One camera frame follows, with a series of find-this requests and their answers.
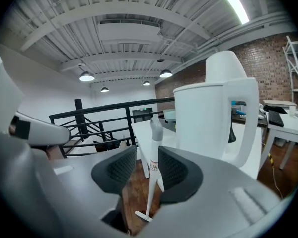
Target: ceiling lamp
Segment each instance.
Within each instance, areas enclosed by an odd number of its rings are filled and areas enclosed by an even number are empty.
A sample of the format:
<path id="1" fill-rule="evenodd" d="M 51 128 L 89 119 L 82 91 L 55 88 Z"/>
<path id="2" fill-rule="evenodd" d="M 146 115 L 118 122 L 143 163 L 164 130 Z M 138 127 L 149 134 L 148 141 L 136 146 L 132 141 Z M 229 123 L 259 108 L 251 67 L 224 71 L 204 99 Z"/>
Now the ceiling lamp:
<path id="1" fill-rule="evenodd" d="M 249 21 L 249 19 L 248 19 L 246 11 L 245 11 L 242 3 L 240 2 L 240 0 L 227 0 L 227 1 L 230 3 L 230 5 L 235 10 L 235 13 L 239 17 L 240 22 L 242 24 L 247 23 Z"/>
<path id="2" fill-rule="evenodd" d="M 164 69 L 161 73 L 160 73 L 160 77 L 171 77 L 172 73 L 170 70 L 168 69 Z"/>
<path id="3" fill-rule="evenodd" d="M 88 71 L 84 71 L 79 79 L 80 81 L 88 82 L 94 80 L 95 78 Z"/>
<path id="4" fill-rule="evenodd" d="M 104 92 L 108 92 L 109 89 L 106 86 L 104 86 L 100 91 L 104 93 Z"/>

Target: white ceiling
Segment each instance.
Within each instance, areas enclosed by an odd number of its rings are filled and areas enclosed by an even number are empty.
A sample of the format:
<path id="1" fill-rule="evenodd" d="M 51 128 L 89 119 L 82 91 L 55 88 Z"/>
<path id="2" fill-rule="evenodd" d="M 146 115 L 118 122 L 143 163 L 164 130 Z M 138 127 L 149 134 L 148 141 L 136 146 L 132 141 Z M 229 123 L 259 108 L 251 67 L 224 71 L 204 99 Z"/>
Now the white ceiling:
<path id="1" fill-rule="evenodd" d="M 283 11 L 277 0 L 241 2 L 251 22 Z M 161 41 L 104 44 L 98 25 L 115 19 L 158 23 Z M 173 70 L 197 56 L 197 47 L 220 41 L 222 33 L 240 25 L 226 0 L 16 0 L 4 23 L 23 39 L 22 51 L 33 46 L 57 62 L 60 73 L 77 78 L 82 73 L 78 64 L 83 61 L 84 69 L 94 74 L 94 82 L 158 79 L 163 69 Z M 157 63 L 161 54 L 165 62 Z"/>

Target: metal railing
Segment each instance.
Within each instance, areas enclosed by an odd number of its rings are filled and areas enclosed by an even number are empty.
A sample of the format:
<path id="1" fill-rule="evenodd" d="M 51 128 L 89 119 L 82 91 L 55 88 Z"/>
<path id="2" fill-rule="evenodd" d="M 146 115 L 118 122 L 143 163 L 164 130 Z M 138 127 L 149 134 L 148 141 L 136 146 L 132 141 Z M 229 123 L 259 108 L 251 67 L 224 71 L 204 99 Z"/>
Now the metal railing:
<path id="1" fill-rule="evenodd" d="M 167 98 L 160 98 L 160 99 L 150 99 L 150 100 L 142 100 L 142 101 L 133 101 L 133 102 L 124 102 L 124 103 L 117 103 L 117 104 L 111 104 L 106 106 L 100 106 L 100 107 L 94 107 L 94 108 L 87 108 L 87 109 L 78 109 L 74 111 L 68 111 L 64 113 L 59 113 L 55 115 L 50 115 L 49 118 L 51 120 L 52 124 L 55 124 L 56 119 L 60 118 L 67 118 L 67 117 L 75 117 L 74 120 L 66 122 L 64 124 L 61 124 L 60 126 L 64 126 L 65 128 L 68 128 L 70 131 L 74 129 L 78 129 L 78 133 L 75 135 L 71 135 L 70 139 L 73 138 L 80 138 L 82 142 L 84 142 L 84 139 L 88 138 L 89 136 L 98 136 L 101 137 L 103 142 L 97 142 L 97 143 L 91 143 L 91 144 L 74 144 L 74 145 L 60 145 L 60 151 L 64 158 L 67 156 L 84 156 L 89 155 L 93 153 L 80 153 L 80 154 L 71 154 L 69 151 L 65 153 L 64 148 L 76 148 L 76 147 L 84 147 L 84 146 L 105 146 L 107 149 L 109 149 L 110 146 L 115 146 L 121 141 L 126 141 L 127 145 L 130 145 L 129 140 L 131 141 L 132 145 L 136 145 L 135 142 L 135 136 L 132 129 L 132 118 L 139 118 L 139 117 L 146 117 L 146 116 L 153 116 L 154 114 L 161 114 L 163 111 L 158 112 L 150 112 L 150 113 L 144 113 L 141 115 L 130 115 L 130 107 L 135 106 L 143 106 L 148 104 L 158 104 L 158 103 L 164 103 L 164 102 L 172 102 L 174 101 L 174 97 L 167 97 Z M 120 117 L 120 118 L 114 118 L 114 119 L 107 119 L 107 120 L 100 120 L 92 122 L 91 120 L 87 119 L 84 115 L 90 114 L 90 113 L 96 113 L 101 111 L 108 111 L 108 110 L 115 110 L 115 109 L 125 109 L 126 116 Z M 83 123 L 77 123 L 77 124 L 70 124 L 72 122 L 77 121 L 77 117 L 82 116 L 83 119 L 79 119 L 80 121 L 84 121 Z M 113 129 L 109 131 L 104 131 L 104 123 L 112 122 L 112 121 L 118 121 L 118 120 L 127 120 L 128 127 L 124 128 L 118 128 Z M 122 138 L 122 139 L 116 139 L 113 137 L 114 132 L 124 131 L 128 130 L 130 137 Z"/>

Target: pendant light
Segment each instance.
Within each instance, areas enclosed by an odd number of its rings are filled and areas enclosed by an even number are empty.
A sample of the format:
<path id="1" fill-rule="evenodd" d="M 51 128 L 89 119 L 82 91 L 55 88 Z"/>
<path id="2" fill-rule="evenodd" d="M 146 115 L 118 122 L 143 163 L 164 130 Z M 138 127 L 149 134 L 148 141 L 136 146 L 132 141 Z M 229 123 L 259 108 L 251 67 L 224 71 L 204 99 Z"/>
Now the pendant light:
<path id="1" fill-rule="evenodd" d="M 79 77 L 80 81 L 84 81 L 84 82 L 88 82 L 88 81 L 92 81 L 95 78 L 93 77 L 92 74 L 90 74 L 88 71 L 84 71 L 81 76 Z"/>
<path id="2" fill-rule="evenodd" d="M 172 72 L 168 69 L 164 69 L 161 73 L 160 73 L 160 77 L 171 77 L 172 76 Z"/>
<path id="3" fill-rule="evenodd" d="M 108 92 L 109 91 L 109 89 L 105 86 L 105 85 L 103 85 L 103 88 L 100 90 L 102 93 L 104 93 L 104 92 Z"/>

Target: exposed brick wall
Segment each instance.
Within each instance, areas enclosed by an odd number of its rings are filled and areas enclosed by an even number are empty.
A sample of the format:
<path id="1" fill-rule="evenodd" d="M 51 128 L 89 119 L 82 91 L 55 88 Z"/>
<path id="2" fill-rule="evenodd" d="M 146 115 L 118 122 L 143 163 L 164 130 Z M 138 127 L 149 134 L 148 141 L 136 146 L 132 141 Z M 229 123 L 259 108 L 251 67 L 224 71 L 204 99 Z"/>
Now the exposed brick wall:
<path id="1" fill-rule="evenodd" d="M 246 75 L 256 78 L 260 99 L 291 100 L 290 76 L 283 52 L 287 42 L 286 35 L 289 35 L 292 41 L 298 40 L 298 35 L 294 33 L 277 34 L 231 49 L 240 60 Z M 157 84 L 156 97 L 173 96 L 173 90 L 177 87 L 204 81 L 205 60 Z M 174 103 L 158 104 L 159 110 L 169 108 L 174 108 Z"/>

